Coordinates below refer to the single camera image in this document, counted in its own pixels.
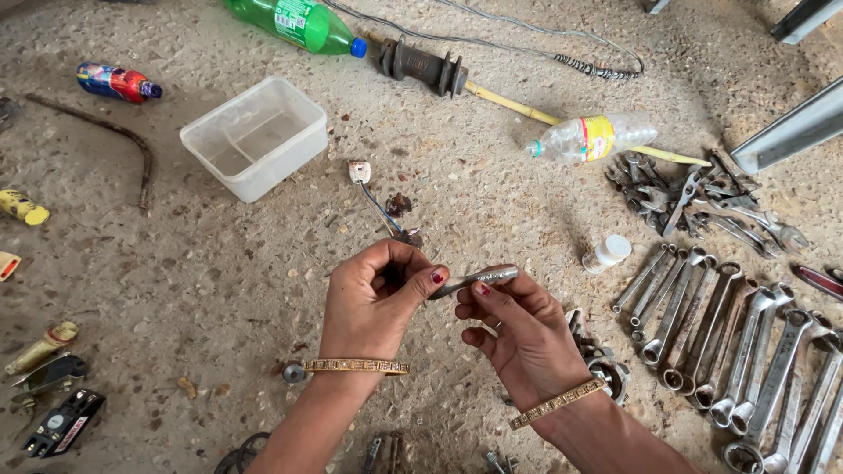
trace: concrete floor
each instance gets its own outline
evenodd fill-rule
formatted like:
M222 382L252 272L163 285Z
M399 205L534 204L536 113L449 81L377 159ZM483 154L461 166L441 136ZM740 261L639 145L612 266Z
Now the concrete floor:
M475 21L429 0L350 3L432 33L537 45L609 65L620 60L592 42ZM838 19L799 46L767 34L794 4L674 0L653 17L635 0L479 3L633 48L647 75L624 83L479 46L418 44L437 54L452 48L473 81L556 116L647 109L658 147L699 155L741 143L843 73ZM384 236L347 178L346 162L359 159L373 164L380 201L398 191L411 197L414 209L400 222L424 228L435 261L454 273L516 262L566 307L582 306L592 330L631 367L629 412L704 470L725 471L718 451L728 436L658 386L608 310L661 239L625 210L601 164L561 167L525 157L522 144L543 124L466 94L439 99L416 81L379 75L369 60L311 56L240 23L216 0L29 0L0 16L0 93L24 106L0 135L0 186L52 211L36 228L0 218L0 250L24 258L0 284L0 352L9 360L46 327L73 320L81 334L72 350L91 368L84 385L108 396L101 423L53 462L25 459L17 449L61 397L47 397L29 420L13 414L4 396L0 471L206 473L247 436L272 429L303 388L271 377L272 366L297 344L307 347L295 357L315 356L326 275ZM344 19L353 29L395 37ZM164 98L136 106L87 94L73 76L81 61L138 69L164 87ZM325 109L337 140L257 203L244 204L181 147L179 130L272 74ZM27 102L28 92L108 117L150 142L158 169L148 215L135 207L135 145ZM349 121L341 121L344 114ZM792 281L788 264L795 261L840 265L843 170L834 164L841 153L832 141L759 176L762 205L813 241L803 259L762 261L721 234L701 244L722 261L741 262L762 283ZM611 232L633 242L633 255L605 274L585 274L579 257ZM681 234L670 240L697 243ZM794 286L804 307L843 322L843 305ZM453 306L445 299L416 314L399 355L413 373L384 382L328 472L357 472L373 434L392 429L405 431L407 471L484 472L488 448L517 456L521 472L574 471L532 432L508 429L513 409L502 404L489 364L460 342L466 324L453 318ZM196 384L195 400L177 388L181 376ZM215 393L223 384L230 390ZM841 454L832 471L843 471Z

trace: bangle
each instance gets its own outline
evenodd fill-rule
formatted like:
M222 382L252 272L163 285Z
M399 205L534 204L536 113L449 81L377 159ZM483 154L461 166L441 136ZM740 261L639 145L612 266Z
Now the bangle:
M559 395L556 398L552 398L537 406L536 408L528 410L527 412L522 413L520 416L513 418L513 420L509 422L509 428L512 428L513 431L519 428L523 428L535 421L536 418L543 417L544 415L556 410L559 407L562 407L564 405L567 405L568 403L571 403L572 401L583 398L589 393L601 391L607 386L609 385L606 383L606 379L590 380L575 389L569 390L563 393L562 395Z
M305 372L327 370L349 370L352 372L385 372L387 375L406 375L410 366L388 360L366 360L356 358L322 358L305 362Z

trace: blue bottle cap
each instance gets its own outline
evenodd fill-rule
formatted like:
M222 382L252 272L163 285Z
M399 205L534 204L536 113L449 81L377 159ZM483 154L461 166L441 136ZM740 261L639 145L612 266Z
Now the blue bottle cap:
M355 38L352 41L352 56L354 57L364 57L366 56L366 41L361 40L360 38Z

